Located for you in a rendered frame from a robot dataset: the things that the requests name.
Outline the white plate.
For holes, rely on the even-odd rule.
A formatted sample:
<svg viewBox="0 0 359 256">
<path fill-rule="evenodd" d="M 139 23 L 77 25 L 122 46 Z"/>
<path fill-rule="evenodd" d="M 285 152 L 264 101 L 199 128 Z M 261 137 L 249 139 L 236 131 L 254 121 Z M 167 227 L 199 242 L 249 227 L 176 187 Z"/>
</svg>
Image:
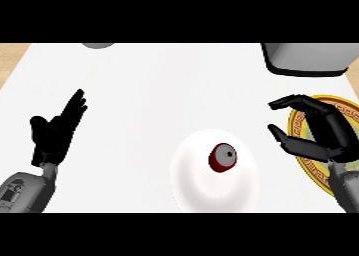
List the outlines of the white plate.
<svg viewBox="0 0 359 256">
<path fill-rule="evenodd" d="M 217 173 L 208 155 L 218 143 L 236 151 L 236 164 Z M 184 212 L 249 212 L 258 200 L 260 178 L 251 151 L 236 136 L 207 129 L 181 141 L 171 160 L 170 185 Z"/>
</svg>

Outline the yellow patterned plate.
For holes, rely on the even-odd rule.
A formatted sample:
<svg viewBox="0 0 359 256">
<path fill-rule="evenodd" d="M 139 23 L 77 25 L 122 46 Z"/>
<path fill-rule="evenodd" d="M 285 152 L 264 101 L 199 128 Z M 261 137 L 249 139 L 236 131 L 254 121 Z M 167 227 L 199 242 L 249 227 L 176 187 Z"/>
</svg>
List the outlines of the yellow patterned plate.
<svg viewBox="0 0 359 256">
<path fill-rule="evenodd" d="M 338 109 L 338 111 L 341 112 L 344 118 L 350 123 L 350 126 L 353 128 L 353 131 L 359 139 L 359 105 L 350 100 L 341 97 L 336 97 L 334 95 L 313 95 L 313 98 L 335 106 L 335 108 Z M 292 110 L 288 116 L 288 135 L 301 139 L 314 140 L 310 132 L 310 128 L 304 119 L 304 114 L 297 110 Z M 329 177 L 328 164 L 319 161 L 305 159 L 304 157 L 298 157 L 297 162 L 311 181 L 316 183 L 320 189 L 329 195 L 332 195 L 332 191 L 328 185 L 328 177 Z M 345 169 L 348 171 L 359 170 L 359 159 L 345 164 Z"/>
</svg>

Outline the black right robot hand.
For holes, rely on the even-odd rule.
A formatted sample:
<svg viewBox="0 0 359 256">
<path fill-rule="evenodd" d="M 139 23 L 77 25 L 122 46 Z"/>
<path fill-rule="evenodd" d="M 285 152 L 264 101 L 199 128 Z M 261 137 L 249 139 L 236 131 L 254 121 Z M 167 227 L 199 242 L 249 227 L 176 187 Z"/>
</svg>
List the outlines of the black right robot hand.
<svg viewBox="0 0 359 256">
<path fill-rule="evenodd" d="M 338 111 L 328 103 L 305 95 L 289 95 L 269 103 L 271 110 L 291 107 L 304 113 L 313 141 L 285 134 L 273 124 L 267 129 L 280 143 L 283 151 L 307 159 L 326 163 L 347 163 L 359 160 L 359 139 L 353 128 Z"/>
</svg>

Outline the grey appliance with black base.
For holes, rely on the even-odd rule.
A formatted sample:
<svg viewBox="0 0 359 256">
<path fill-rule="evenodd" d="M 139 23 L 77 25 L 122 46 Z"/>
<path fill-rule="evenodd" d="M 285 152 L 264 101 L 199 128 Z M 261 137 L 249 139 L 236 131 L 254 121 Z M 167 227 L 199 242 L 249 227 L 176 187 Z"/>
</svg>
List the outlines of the grey appliance with black base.
<svg viewBox="0 0 359 256">
<path fill-rule="evenodd" d="M 276 75 L 335 77 L 359 57 L 359 43 L 261 43 L 267 70 Z"/>
</svg>

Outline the grey round object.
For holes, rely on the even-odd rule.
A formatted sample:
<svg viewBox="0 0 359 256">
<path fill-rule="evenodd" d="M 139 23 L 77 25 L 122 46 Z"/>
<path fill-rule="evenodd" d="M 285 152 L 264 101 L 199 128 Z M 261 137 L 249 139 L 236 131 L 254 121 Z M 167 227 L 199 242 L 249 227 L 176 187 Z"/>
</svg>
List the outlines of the grey round object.
<svg viewBox="0 0 359 256">
<path fill-rule="evenodd" d="M 103 49 L 113 45 L 113 43 L 81 43 L 90 49 Z"/>
</svg>

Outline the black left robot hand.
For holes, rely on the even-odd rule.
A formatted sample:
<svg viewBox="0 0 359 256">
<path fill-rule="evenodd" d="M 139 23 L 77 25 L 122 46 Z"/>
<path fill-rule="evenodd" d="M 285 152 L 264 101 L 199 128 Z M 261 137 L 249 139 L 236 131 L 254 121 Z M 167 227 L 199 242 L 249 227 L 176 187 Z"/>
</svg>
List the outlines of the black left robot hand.
<svg viewBox="0 0 359 256">
<path fill-rule="evenodd" d="M 31 165 L 57 165 L 65 158 L 75 128 L 87 109 L 84 91 L 78 89 L 68 100 L 62 113 L 47 121 L 41 116 L 29 119 L 34 152 Z"/>
</svg>

